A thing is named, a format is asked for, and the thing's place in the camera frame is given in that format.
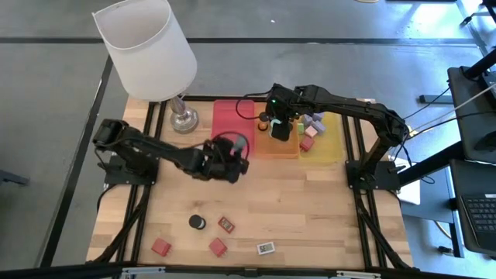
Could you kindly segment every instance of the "white lampshade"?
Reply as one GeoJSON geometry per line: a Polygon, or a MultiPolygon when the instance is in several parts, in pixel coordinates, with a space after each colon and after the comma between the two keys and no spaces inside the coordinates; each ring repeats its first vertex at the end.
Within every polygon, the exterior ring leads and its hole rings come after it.
{"type": "Polygon", "coordinates": [[[93,13],[125,90],[164,101],[195,79],[195,55],[166,0],[127,0],[93,13]]]}

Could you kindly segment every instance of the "silver lamp base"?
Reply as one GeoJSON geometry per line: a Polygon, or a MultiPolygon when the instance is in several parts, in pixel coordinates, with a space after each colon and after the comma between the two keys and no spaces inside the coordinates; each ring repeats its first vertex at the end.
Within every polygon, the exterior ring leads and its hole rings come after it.
{"type": "Polygon", "coordinates": [[[170,124],[174,131],[180,134],[187,134],[195,131],[198,126],[198,113],[192,108],[187,108],[186,104],[179,97],[170,100],[172,115],[170,124]]]}

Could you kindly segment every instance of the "pink tray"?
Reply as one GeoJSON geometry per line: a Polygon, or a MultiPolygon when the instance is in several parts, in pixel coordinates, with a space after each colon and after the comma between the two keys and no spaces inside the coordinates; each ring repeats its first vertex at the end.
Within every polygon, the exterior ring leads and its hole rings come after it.
{"type": "MultiPolygon", "coordinates": [[[[236,113],[236,102],[231,100],[218,100],[214,102],[214,114],[212,119],[212,138],[224,132],[242,133],[250,144],[250,154],[255,150],[255,120],[246,120],[236,113]]],[[[239,103],[238,111],[246,117],[254,117],[255,103],[250,100],[243,100],[239,103]]],[[[236,142],[237,135],[225,135],[226,138],[236,142]]]]}

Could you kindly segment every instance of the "concrete floor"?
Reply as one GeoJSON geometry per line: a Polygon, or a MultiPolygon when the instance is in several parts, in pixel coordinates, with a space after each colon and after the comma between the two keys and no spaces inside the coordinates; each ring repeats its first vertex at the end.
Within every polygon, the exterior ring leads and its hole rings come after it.
{"type": "MultiPolygon", "coordinates": [[[[97,36],[91,12],[113,0],[82,2],[29,0],[0,2],[0,37],[97,36]]],[[[188,37],[453,38],[470,39],[455,3],[352,0],[171,0],[188,37]]],[[[464,3],[471,12],[473,2],[464,3]]],[[[487,43],[494,23],[475,28],[487,43]]],[[[195,44],[198,74],[190,94],[242,95],[286,86],[318,84],[332,93],[376,98],[400,115],[421,105],[421,94],[447,88],[446,69],[481,58],[475,45],[318,45],[195,44]]],[[[0,187],[0,270],[37,265],[50,221],[63,191],[81,130],[105,64],[102,45],[0,44],[0,169],[31,178],[29,187],[0,187]]],[[[97,123],[119,118],[126,92],[113,71],[97,123]]],[[[436,106],[410,119],[412,126],[447,112],[436,106]]],[[[413,160],[421,160],[456,141],[452,122],[424,136],[413,160]]],[[[54,264],[80,264],[95,222],[103,172],[90,149],[54,264]]],[[[466,259],[435,251],[448,239],[430,221],[405,217],[416,267],[421,270],[490,277],[496,262],[466,251],[466,259]]],[[[174,275],[173,277],[202,277],[174,275]]]]}

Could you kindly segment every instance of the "wooden table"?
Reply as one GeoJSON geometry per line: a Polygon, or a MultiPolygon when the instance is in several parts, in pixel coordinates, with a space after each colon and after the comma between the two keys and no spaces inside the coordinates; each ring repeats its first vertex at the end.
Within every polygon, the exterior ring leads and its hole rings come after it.
{"type": "MultiPolygon", "coordinates": [[[[167,107],[161,139],[176,146],[189,146],[210,137],[213,102],[189,102],[200,115],[198,128],[180,135],[169,123],[167,107]]],[[[147,102],[128,100],[123,119],[143,128],[147,102]]],[[[157,120],[155,114],[151,135],[157,120]]],[[[353,121],[350,129],[354,136],[353,121]]],[[[362,122],[367,149],[377,138],[373,127],[362,122]]],[[[354,150],[358,157],[356,140],[354,150]]],[[[344,160],[334,164],[310,164],[300,160],[261,160],[250,157],[250,169],[235,184],[197,181],[162,160],[146,214],[139,252],[142,264],[223,267],[363,268],[357,214],[348,188],[344,160]],[[188,219],[199,214],[207,221],[203,230],[192,229],[188,219]],[[225,216],[236,225],[228,234],[217,225],[225,216]],[[172,244],[166,257],[150,248],[157,237],[172,244]],[[227,254],[217,258],[208,248],[219,237],[227,254]],[[259,256],[257,244],[274,241],[276,252],[259,256]]],[[[103,199],[88,260],[95,259],[121,229],[130,186],[117,186],[103,199]]],[[[407,263],[412,264],[398,200],[386,191],[375,191],[381,231],[407,263]]],[[[134,232],[128,238],[132,246],[134,232]]],[[[374,265],[377,254],[369,232],[374,265]]],[[[125,259],[130,258],[130,248],[125,259]]]]}

